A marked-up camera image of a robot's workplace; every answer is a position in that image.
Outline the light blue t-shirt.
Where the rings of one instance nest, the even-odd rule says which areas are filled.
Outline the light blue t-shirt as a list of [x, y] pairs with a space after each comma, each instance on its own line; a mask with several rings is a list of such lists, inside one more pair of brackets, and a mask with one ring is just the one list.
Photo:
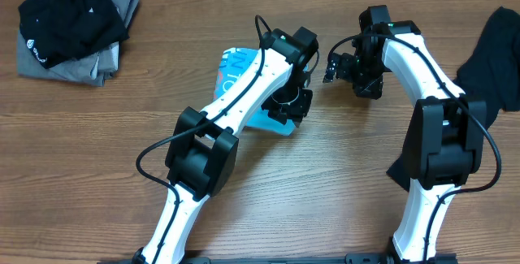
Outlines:
[[[226, 93], [245, 73], [255, 60], [257, 51], [248, 48], [232, 47], [223, 52], [215, 81], [213, 100]], [[259, 108], [246, 124], [247, 128], [256, 128], [263, 131], [275, 132], [283, 136], [290, 136], [296, 129], [292, 121], [281, 124], [268, 117], [267, 111]]]

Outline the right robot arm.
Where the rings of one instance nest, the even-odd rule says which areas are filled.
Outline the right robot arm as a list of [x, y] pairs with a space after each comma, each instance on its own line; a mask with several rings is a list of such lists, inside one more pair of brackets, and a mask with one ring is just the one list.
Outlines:
[[351, 253], [348, 263], [454, 263], [437, 254], [436, 239], [456, 193], [480, 166], [486, 105], [466, 95], [440, 69], [411, 20], [393, 22], [385, 5], [359, 16], [353, 54], [330, 50], [323, 78], [346, 80], [358, 97], [378, 99], [383, 75], [393, 73], [414, 112], [400, 157], [408, 198], [399, 227], [383, 253]]

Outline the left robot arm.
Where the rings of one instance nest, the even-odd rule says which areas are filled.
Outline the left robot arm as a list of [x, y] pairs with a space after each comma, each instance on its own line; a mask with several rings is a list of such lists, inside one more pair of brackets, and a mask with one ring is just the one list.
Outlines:
[[136, 167], [162, 145], [168, 151], [165, 165], [167, 200], [148, 244], [138, 249], [133, 263], [179, 263], [203, 205], [227, 183], [236, 163], [239, 135], [257, 110], [285, 125], [299, 124], [310, 108], [312, 92], [306, 84], [307, 63], [318, 53], [314, 32], [299, 28], [293, 35], [280, 29], [259, 37], [255, 59], [235, 84], [211, 104], [197, 111], [186, 108], [172, 136], [147, 147]]

